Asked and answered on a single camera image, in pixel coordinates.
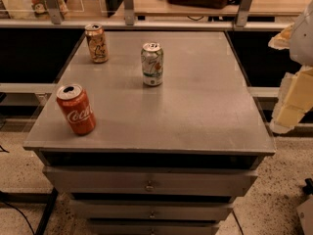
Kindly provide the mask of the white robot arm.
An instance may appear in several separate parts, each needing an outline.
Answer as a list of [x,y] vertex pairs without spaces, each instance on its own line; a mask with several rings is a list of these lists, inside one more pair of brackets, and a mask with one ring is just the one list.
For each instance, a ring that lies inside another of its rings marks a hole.
[[293,24],[272,37],[268,46],[288,49],[290,58],[301,65],[298,72],[287,72],[282,79],[270,121],[274,133],[285,134],[313,109],[313,1]]

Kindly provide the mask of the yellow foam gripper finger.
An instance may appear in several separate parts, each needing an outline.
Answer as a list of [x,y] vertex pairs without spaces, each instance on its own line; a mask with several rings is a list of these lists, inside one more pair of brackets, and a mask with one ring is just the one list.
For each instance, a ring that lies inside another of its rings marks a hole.
[[277,50],[289,49],[292,28],[293,25],[290,24],[280,33],[276,34],[270,39],[270,41],[268,42],[268,46]]
[[313,109],[313,68],[302,66],[296,73],[287,72],[279,88],[270,129],[277,134],[293,130]]

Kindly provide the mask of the grey robot base corner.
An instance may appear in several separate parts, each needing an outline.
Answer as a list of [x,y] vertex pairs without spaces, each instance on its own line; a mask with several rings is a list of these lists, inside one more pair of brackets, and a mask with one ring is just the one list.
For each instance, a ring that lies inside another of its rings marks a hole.
[[313,235],[313,179],[306,178],[302,191],[307,197],[301,205],[296,208],[304,235]]

